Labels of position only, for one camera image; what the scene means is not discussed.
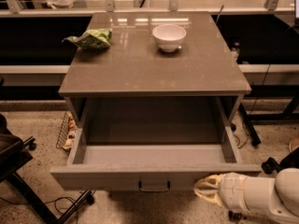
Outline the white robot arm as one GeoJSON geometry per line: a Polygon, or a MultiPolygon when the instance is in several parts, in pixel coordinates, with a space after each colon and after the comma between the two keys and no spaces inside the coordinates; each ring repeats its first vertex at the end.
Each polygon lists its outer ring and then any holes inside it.
{"type": "Polygon", "coordinates": [[[238,173],[198,180],[194,193],[235,213],[261,213],[278,224],[299,224],[299,170],[287,168],[275,177],[238,173]]]}

